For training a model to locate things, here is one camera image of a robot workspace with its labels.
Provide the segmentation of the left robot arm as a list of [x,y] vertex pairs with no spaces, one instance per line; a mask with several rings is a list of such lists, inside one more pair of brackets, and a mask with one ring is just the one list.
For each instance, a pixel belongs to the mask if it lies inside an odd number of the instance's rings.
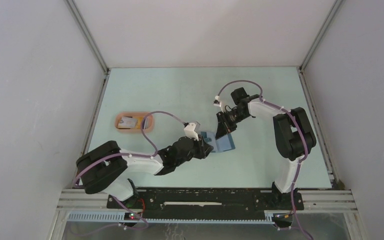
[[205,159],[213,146],[200,135],[197,140],[183,136],[172,145],[160,149],[155,156],[128,152],[110,140],[81,156],[76,161],[77,179],[86,194],[106,193],[125,208],[136,206],[140,196],[129,174],[163,176],[192,159]]

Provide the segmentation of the blue leather card holder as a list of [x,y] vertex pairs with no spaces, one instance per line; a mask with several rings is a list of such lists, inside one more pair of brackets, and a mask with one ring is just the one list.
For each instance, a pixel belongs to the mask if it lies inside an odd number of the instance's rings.
[[213,147],[212,153],[223,153],[236,149],[231,134],[227,134],[219,139],[216,139],[216,134],[211,131],[201,131],[200,134],[204,141]]

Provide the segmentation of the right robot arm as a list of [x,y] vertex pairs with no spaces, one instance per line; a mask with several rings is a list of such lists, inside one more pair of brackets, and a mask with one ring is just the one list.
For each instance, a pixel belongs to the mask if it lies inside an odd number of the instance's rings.
[[272,119],[275,145],[283,162],[272,184],[270,201],[275,208],[284,209],[295,199],[301,165],[317,143],[307,113],[302,107],[287,110],[258,94],[249,95],[242,87],[230,95],[235,104],[233,108],[224,106],[220,95],[214,98],[213,104],[220,108],[216,114],[215,138],[231,134],[238,123],[249,117]]

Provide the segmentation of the pink oval tray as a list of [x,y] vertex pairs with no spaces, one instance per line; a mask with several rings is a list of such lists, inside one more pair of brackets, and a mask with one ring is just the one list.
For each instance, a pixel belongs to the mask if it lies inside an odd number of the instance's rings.
[[149,133],[154,129],[153,116],[145,117],[148,112],[125,111],[115,117],[114,127],[123,134]]

